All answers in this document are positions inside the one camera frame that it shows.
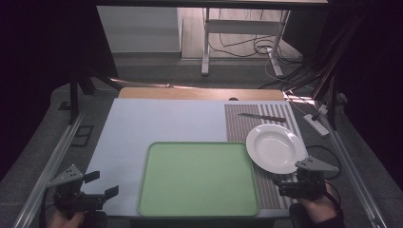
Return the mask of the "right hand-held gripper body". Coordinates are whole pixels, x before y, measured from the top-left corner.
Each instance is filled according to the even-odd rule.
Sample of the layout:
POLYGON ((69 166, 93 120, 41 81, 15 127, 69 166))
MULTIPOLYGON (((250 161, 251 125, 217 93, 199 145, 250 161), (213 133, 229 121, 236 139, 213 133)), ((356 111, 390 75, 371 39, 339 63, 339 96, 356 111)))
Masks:
POLYGON ((308 157, 296 162, 297 167, 297 197, 317 200, 326 192, 325 173, 338 173, 339 168, 321 161, 315 157, 308 157))

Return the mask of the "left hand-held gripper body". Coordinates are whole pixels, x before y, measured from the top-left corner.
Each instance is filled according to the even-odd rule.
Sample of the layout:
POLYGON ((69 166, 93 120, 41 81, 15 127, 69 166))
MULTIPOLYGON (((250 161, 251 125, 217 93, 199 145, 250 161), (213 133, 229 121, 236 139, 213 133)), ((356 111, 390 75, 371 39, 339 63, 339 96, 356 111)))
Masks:
POLYGON ((84 175, 73 164, 51 180, 48 187, 56 188, 54 205, 59 211, 66 213, 69 219, 77 212, 87 212, 91 219, 104 219, 106 213, 101 211, 105 203, 103 195, 88 195, 81 190, 85 183, 84 175))

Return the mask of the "person's right hand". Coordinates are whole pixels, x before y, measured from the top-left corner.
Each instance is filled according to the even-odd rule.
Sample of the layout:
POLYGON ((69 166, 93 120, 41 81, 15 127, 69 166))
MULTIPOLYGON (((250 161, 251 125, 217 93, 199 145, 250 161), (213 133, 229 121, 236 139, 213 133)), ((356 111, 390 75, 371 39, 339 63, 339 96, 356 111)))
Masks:
POLYGON ((324 224, 337 217, 334 204, 325 196, 316 200, 299 199, 314 225, 324 224))

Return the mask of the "person's left hand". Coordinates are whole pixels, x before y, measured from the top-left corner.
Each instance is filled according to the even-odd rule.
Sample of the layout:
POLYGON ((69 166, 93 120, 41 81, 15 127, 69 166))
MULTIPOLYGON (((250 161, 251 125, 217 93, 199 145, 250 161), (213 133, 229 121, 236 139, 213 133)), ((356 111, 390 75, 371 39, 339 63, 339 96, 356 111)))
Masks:
POLYGON ((48 222, 48 228, 80 228, 84 218, 84 212, 77 212, 72 218, 68 218, 65 213, 56 211, 48 222))

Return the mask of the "white round plate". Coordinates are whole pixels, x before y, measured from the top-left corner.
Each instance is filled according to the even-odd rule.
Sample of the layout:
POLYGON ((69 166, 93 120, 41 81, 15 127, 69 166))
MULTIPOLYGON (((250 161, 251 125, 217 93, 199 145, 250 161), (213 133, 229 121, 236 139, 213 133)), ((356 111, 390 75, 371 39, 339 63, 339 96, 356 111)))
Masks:
POLYGON ((245 144, 251 160, 274 174, 291 174, 297 170, 297 162, 308 157, 303 141, 289 129, 276 124, 254 127, 245 144))

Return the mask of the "white power strip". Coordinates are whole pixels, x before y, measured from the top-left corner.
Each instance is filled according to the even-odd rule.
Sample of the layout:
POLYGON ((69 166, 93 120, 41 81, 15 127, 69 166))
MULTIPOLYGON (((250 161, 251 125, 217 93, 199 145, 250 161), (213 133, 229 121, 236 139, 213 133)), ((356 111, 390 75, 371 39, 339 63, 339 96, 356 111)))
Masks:
POLYGON ((330 134, 328 129, 318 120, 318 116, 313 116, 312 114, 306 114, 303 119, 310 125, 316 133, 321 137, 326 137, 330 134))

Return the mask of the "striped woven placemat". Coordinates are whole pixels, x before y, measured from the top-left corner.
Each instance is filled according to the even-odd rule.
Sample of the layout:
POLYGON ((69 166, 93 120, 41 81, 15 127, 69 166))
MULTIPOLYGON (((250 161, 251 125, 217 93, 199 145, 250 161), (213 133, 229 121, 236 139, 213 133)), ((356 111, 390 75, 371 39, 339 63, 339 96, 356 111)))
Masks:
MULTIPOLYGON (((224 106, 224 114, 227 141, 229 142, 245 142, 248 133, 255 126, 271 123, 281 125, 301 138, 293 111, 287 102, 269 104, 226 104, 224 106), (279 123, 248 118, 241 116, 240 113, 282 117, 286 119, 286 122, 279 123)), ((273 184, 272 174, 270 172, 260 168, 254 162, 253 168, 259 196, 259 207, 261 209, 287 210, 294 200, 278 194, 278 188, 273 184)))

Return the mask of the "black metal stand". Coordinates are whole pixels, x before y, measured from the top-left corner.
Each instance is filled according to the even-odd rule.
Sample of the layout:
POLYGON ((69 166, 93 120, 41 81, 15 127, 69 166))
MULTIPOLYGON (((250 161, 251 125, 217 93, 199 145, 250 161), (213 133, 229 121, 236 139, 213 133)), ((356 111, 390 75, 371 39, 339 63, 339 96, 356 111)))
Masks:
POLYGON ((114 82, 111 78, 100 74, 92 69, 86 69, 84 72, 74 71, 70 76, 69 81, 69 106, 67 109, 70 111, 69 124, 78 118, 79 114, 79 92, 78 88, 81 88, 85 95, 93 95, 96 91, 95 85, 91 78, 94 77, 104 84, 121 91, 124 87, 114 82))

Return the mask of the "green plastic tray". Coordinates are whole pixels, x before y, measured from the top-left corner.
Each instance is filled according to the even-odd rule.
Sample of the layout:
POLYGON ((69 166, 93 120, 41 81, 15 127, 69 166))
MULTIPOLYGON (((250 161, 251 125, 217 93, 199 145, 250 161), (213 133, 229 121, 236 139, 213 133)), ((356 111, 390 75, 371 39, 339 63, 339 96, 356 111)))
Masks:
POLYGON ((242 142, 154 142, 138 201, 145 217, 250 217, 259 211, 242 142))

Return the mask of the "light blue table mat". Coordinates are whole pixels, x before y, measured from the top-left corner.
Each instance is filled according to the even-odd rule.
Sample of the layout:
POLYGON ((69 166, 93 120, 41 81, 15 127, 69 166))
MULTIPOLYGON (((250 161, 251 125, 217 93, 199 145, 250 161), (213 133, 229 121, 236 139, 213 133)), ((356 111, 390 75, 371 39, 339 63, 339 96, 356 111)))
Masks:
POLYGON ((117 197, 104 206, 114 217, 139 219, 288 217, 287 210, 261 209, 250 217, 145 217, 138 201, 148 147, 159 142, 243 143, 227 141, 225 105, 269 104, 285 101, 197 101, 161 99, 117 99, 106 119, 89 170, 101 177, 85 185, 89 193, 119 186, 117 197))

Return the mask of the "dark tripod stand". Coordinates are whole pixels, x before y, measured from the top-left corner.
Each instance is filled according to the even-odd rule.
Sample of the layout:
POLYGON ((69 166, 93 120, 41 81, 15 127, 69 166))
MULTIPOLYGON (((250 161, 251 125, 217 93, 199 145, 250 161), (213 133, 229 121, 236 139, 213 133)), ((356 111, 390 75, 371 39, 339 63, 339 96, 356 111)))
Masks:
POLYGON ((340 68, 342 57, 363 18, 363 14, 351 12, 332 41, 319 54, 314 55, 313 64, 317 66, 314 75, 285 89, 286 94, 291 94, 303 86, 316 82, 311 96, 315 101, 328 96, 327 122, 333 130, 336 130, 337 70, 340 68))

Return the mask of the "wooden table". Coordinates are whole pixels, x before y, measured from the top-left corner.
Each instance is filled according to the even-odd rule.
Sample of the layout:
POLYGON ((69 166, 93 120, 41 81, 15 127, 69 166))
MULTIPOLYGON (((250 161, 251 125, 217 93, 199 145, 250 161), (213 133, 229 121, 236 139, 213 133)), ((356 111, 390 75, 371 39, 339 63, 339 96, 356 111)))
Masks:
POLYGON ((233 88, 125 87, 120 91, 119 98, 213 101, 284 101, 283 93, 279 90, 233 88))

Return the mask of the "aluminium rail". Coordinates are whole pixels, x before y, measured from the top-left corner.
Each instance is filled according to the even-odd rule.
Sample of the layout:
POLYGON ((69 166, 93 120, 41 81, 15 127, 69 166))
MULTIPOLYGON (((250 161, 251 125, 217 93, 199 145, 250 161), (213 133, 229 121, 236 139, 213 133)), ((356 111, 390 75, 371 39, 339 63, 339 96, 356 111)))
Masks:
POLYGON ((321 116, 320 121, 330 132, 330 140, 339 155, 339 159, 343 166, 343 170, 348 176, 352 187, 360 201, 363 210, 371 223, 372 228, 388 228, 374 196, 368 188, 367 184, 359 174, 355 162, 352 158, 352 150, 348 144, 342 139, 342 135, 338 130, 334 130, 326 117, 321 116))
POLYGON ((31 226, 40 211, 47 184, 59 169, 87 110, 85 104, 72 123, 69 112, 50 110, 41 122, 16 167, 14 183, 23 190, 16 191, 21 195, 21 209, 11 228, 31 226))

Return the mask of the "black rectangular floor frame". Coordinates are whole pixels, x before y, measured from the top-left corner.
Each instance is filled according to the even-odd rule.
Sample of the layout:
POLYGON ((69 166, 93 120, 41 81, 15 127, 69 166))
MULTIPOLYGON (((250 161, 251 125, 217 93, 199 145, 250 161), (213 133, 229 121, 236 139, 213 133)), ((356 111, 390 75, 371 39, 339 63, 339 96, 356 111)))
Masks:
POLYGON ((80 125, 77 128, 70 145, 72 147, 86 147, 90 140, 92 131, 93 125, 80 125))

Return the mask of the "white desk frame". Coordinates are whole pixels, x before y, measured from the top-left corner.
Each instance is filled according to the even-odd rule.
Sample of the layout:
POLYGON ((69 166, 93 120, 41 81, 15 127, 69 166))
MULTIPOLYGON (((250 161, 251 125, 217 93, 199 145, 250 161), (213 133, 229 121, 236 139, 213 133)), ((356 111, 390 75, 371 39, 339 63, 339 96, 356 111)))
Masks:
POLYGON ((206 9, 204 19, 204 41, 203 54, 201 60, 201 75, 207 76, 209 73, 209 35, 211 33, 225 34, 254 34, 254 35, 274 35, 275 40, 268 51, 268 57, 272 68, 277 76, 282 76, 283 72, 278 62, 278 47, 280 39, 285 29, 290 11, 284 10, 280 14, 278 22, 273 21, 254 21, 254 20, 224 20, 211 19, 210 8, 206 9))

